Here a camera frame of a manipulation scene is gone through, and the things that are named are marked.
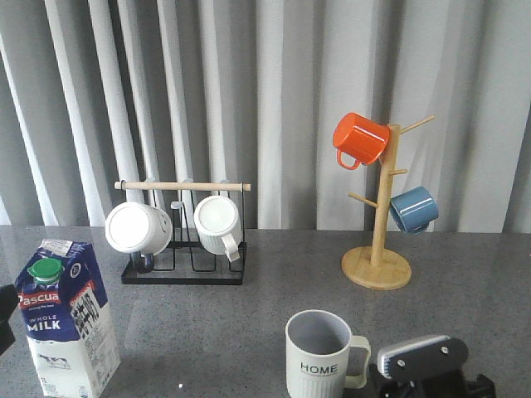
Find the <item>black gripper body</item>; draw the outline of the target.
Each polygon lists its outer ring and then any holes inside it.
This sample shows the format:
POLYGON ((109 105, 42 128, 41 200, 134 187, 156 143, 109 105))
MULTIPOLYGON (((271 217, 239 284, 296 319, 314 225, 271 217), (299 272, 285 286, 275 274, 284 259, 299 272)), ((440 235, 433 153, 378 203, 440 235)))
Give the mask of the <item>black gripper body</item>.
POLYGON ((8 284, 1 287, 0 302, 0 354, 2 355, 15 341, 9 320, 18 306, 15 286, 8 284))
POLYGON ((381 348, 368 370, 379 397, 495 397, 487 376, 465 379, 468 355, 459 338, 426 335, 381 348))

